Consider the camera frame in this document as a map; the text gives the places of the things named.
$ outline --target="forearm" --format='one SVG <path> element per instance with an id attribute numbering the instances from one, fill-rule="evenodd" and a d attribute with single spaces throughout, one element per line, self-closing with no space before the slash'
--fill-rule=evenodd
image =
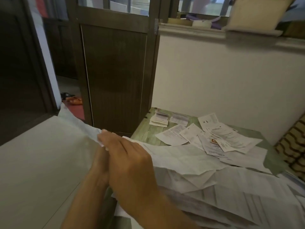
<path id="1" fill-rule="evenodd" d="M 98 170 L 90 169 L 71 204 L 61 229 L 94 229 L 108 185 Z"/>
<path id="2" fill-rule="evenodd" d="M 135 219 L 145 229 L 199 228 L 164 195 L 161 195 Z"/>

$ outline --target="green wooden tabletop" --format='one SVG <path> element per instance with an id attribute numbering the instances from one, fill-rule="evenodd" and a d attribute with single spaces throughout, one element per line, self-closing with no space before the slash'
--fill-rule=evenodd
<path id="1" fill-rule="evenodd" d="M 135 132 L 132 134 L 131 139 L 145 142 L 145 143 L 148 143 L 151 145 L 166 145 L 164 142 L 162 142 L 158 138 L 156 138 L 155 135 L 160 132 L 163 132 L 165 130 L 168 130 L 169 128 L 171 128 L 177 124 L 169 122 L 167 128 L 150 125 L 149 121 L 150 121 L 150 118 L 155 114 L 155 110 L 156 110 L 156 108 L 150 109 L 150 111 L 146 114 L 146 117 L 142 120 L 142 122 L 139 124 L 139 126 L 137 127 Z M 171 117 L 173 114 L 173 112 L 171 112 L 171 111 L 166 111 L 166 110 L 159 110 L 159 111 L 167 113 L 169 115 L 169 117 Z M 197 117 L 193 117 L 193 116 L 188 116 L 188 117 L 189 117 L 188 126 L 191 125 L 192 123 L 194 123 L 199 128 L 201 128 Z M 263 137 L 263 135 L 260 132 L 250 130 L 250 129 L 236 127 L 233 125 L 230 125 L 230 127 L 238 130 L 238 133 L 240 133 L 244 136 L 263 139 L 263 141 L 260 142 L 257 146 L 268 150 L 267 155 L 265 157 L 264 166 L 265 166 L 265 168 L 270 169 L 270 171 L 274 175 L 282 172 L 283 170 L 288 169 L 288 164 L 284 162 L 284 159 L 279 154 L 277 154 L 277 152 L 275 151 L 273 146 L 271 146 L 267 142 L 267 140 Z M 128 218 L 115 216 L 115 217 L 113 217 L 113 220 L 110 223 L 110 228 L 119 228 L 119 229 L 131 228 L 130 222 L 131 221 Z"/>

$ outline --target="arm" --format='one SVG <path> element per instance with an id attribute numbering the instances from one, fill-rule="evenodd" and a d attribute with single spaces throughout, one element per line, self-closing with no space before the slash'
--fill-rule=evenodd
<path id="1" fill-rule="evenodd" d="M 105 191 L 109 183 L 109 153 L 98 146 L 92 166 L 82 181 L 61 229 L 97 228 Z"/>
<path id="2" fill-rule="evenodd" d="M 198 229 L 158 186 L 151 156 L 138 144 L 102 131 L 109 150 L 109 184 L 121 207 L 145 229 Z"/>

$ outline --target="person's right hand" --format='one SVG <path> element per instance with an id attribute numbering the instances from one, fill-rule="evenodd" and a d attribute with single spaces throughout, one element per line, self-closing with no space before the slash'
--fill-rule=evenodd
<path id="1" fill-rule="evenodd" d="M 109 150 L 109 185 L 122 208 L 138 218 L 162 198 L 151 156 L 138 143 L 106 130 L 98 139 Z"/>

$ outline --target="person's left hand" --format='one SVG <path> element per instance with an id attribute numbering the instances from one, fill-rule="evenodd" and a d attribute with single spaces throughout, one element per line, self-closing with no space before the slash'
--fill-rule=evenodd
<path id="1" fill-rule="evenodd" d="M 96 173 L 105 185 L 109 185 L 109 152 L 98 145 L 90 171 Z"/>

